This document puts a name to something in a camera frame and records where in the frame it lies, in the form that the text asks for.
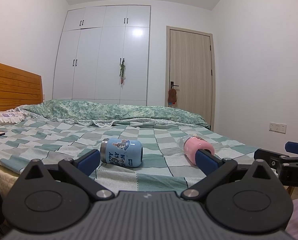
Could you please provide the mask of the brown plush hanging toy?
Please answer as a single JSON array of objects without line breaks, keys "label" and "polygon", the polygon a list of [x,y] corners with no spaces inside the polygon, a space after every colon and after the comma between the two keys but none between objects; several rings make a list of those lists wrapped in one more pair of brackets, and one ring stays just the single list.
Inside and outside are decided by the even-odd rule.
[{"label": "brown plush hanging toy", "polygon": [[176,102],[177,102],[177,91],[176,91],[176,89],[174,89],[174,88],[169,89],[167,102],[168,102],[169,107],[172,107],[173,105],[176,104]]}]

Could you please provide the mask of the floral ruffled pillow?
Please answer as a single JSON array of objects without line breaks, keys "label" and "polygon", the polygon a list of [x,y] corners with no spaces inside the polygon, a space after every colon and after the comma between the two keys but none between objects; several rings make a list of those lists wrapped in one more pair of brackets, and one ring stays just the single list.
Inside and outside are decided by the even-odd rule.
[{"label": "floral ruffled pillow", "polygon": [[17,124],[25,119],[23,113],[18,111],[0,111],[0,125]]}]

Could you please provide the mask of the green hanging ornament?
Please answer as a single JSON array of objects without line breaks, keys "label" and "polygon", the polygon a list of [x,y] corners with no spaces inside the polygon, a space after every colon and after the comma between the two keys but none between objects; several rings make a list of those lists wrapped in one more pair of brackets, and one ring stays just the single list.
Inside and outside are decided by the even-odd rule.
[{"label": "green hanging ornament", "polygon": [[120,64],[120,85],[124,84],[124,80],[125,80],[125,70],[126,70],[126,66],[125,66],[125,59],[123,58]]}]

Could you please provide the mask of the white wardrobe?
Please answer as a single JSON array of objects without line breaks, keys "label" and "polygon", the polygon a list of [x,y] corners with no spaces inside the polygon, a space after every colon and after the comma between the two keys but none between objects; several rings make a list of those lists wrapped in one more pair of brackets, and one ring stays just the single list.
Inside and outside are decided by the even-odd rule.
[{"label": "white wardrobe", "polygon": [[[147,104],[149,5],[70,10],[54,72],[53,99],[123,105]],[[125,80],[120,85],[120,64]]]}]

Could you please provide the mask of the pink cup with clear lid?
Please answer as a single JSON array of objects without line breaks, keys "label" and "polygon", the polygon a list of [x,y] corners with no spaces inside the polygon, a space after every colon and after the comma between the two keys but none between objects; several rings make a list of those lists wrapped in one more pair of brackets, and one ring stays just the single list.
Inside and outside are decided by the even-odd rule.
[{"label": "pink cup with clear lid", "polygon": [[184,151],[189,161],[196,165],[195,154],[198,150],[205,150],[214,155],[214,147],[206,140],[197,135],[187,135],[178,140],[178,146]]}]

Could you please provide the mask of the beige wooden door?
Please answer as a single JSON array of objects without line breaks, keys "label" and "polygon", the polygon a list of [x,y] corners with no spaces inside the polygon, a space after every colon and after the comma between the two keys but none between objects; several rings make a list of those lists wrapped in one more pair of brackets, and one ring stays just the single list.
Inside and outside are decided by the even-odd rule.
[{"label": "beige wooden door", "polygon": [[216,64],[211,33],[166,27],[165,106],[170,82],[174,81],[177,102],[172,107],[199,114],[214,128]]}]

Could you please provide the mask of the white wall socket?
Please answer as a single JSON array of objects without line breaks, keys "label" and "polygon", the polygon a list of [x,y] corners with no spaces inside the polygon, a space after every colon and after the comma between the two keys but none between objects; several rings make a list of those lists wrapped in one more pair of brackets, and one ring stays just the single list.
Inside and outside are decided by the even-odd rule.
[{"label": "white wall socket", "polygon": [[270,122],[269,131],[285,134],[286,124],[278,124],[278,123]]}]

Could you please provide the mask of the blue cartoon steel cup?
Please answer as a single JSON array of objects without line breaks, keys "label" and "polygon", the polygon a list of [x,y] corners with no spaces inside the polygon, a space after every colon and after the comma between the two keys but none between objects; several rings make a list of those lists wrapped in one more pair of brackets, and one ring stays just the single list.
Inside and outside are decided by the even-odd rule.
[{"label": "blue cartoon steel cup", "polygon": [[137,140],[106,138],[100,146],[101,161],[121,167],[139,167],[143,152],[142,144]]}]

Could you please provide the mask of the green floral quilt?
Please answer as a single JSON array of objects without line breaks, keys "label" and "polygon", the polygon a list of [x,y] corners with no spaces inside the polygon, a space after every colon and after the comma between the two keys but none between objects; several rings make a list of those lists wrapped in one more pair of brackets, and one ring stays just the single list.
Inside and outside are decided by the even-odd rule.
[{"label": "green floral quilt", "polygon": [[199,114],[164,106],[135,106],[81,100],[48,100],[37,105],[22,105],[16,110],[33,118],[67,124],[99,127],[113,125],[211,126]]}]

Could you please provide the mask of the green checkered bed sheet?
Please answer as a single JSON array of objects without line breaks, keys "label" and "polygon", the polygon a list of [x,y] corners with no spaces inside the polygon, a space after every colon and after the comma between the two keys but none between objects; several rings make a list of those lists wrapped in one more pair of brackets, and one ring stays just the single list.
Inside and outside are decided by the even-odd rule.
[{"label": "green checkered bed sheet", "polygon": [[158,120],[100,127],[27,118],[0,125],[0,166],[18,177],[33,159],[57,164],[98,150],[101,157],[90,164],[90,177],[110,191],[181,193],[205,177],[186,154],[192,141],[219,159],[253,162],[255,147],[193,124]]}]

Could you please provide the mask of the orange wooden headboard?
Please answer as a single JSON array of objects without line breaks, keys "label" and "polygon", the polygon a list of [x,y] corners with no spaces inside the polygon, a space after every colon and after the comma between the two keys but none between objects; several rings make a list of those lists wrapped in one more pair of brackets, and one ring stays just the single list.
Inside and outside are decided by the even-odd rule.
[{"label": "orange wooden headboard", "polygon": [[0,63],[0,111],[42,102],[41,76]]}]

